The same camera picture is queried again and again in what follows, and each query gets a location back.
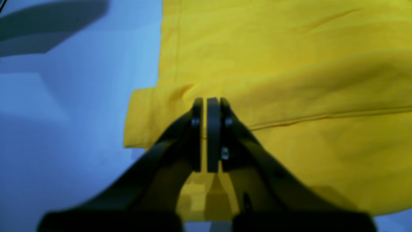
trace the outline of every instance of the blue-tinted surface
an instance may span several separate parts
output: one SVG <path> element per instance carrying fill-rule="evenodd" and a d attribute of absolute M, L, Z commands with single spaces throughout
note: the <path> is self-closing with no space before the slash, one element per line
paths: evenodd
<path fill-rule="evenodd" d="M 26 21 L 20 37 L 22 24 L 5 33 L 0 20 L 0 232 L 33 232 L 46 211 L 92 197 L 142 154 L 122 148 L 124 118 L 132 90 L 157 81 L 162 0 L 78 0 L 96 5 L 58 14 L 53 2 L 65 1 L 8 0 L 0 15 L 41 6 L 69 19 Z M 408 232 L 411 218 L 376 221 L 379 231 Z"/>

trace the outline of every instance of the yellow cloth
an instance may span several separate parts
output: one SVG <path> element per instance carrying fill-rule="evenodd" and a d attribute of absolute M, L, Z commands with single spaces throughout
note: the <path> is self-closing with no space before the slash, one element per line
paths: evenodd
<path fill-rule="evenodd" d="M 225 97 L 324 199 L 372 215 L 412 207 L 411 1 L 164 0 L 163 10 L 159 84 L 133 92 L 125 147 L 153 144 L 196 97 Z M 177 211 L 229 220 L 239 209 L 227 174 L 192 174 Z"/>

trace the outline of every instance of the yellow shirt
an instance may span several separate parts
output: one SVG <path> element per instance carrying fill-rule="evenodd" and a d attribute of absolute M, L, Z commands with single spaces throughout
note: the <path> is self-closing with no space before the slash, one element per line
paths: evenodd
<path fill-rule="evenodd" d="M 411 1 L 163 4 L 159 83 L 133 92 L 125 147 L 149 147 L 196 97 L 225 97 L 324 199 L 372 215 L 412 207 Z M 186 221 L 238 211 L 227 174 L 205 171 L 177 208 Z"/>

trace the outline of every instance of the yellow fabric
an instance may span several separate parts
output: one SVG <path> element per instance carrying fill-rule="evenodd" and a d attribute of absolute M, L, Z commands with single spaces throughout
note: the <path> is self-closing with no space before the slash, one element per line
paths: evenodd
<path fill-rule="evenodd" d="M 164 0 L 163 15 L 159 84 L 133 92 L 125 147 L 153 144 L 196 97 L 225 97 L 326 200 L 412 207 L 411 1 Z M 192 174 L 178 203 L 186 221 L 238 210 L 225 173 Z"/>

